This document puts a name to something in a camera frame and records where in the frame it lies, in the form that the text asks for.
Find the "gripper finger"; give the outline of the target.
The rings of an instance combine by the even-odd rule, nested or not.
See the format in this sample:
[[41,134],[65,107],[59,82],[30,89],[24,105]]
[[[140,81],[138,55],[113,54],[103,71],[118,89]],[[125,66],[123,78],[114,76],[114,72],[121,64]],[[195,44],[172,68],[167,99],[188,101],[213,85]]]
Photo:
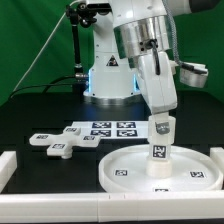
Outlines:
[[170,132],[170,125],[168,122],[155,123],[156,132],[160,135],[165,135]]

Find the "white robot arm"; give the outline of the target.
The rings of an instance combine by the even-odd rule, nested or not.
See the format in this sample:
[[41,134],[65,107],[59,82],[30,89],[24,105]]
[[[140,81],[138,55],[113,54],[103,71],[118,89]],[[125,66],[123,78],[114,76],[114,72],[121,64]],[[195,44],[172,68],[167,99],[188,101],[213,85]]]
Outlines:
[[167,135],[177,107],[173,70],[183,82],[202,87],[208,70],[179,58],[174,18],[215,8],[221,0],[86,0],[94,26],[95,62],[86,95],[109,103],[138,87],[151,112],[150,127]]

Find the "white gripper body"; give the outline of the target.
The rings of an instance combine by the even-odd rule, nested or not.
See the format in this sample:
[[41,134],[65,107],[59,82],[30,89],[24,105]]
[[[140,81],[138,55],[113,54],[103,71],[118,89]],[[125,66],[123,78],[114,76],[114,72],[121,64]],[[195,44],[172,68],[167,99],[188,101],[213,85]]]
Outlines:
[[177,107],[177,94],[169,58],[159,52],[160,74],[156,74],[152,54],[138,58],[137,82],[141,94],[152,114],[168,112]]

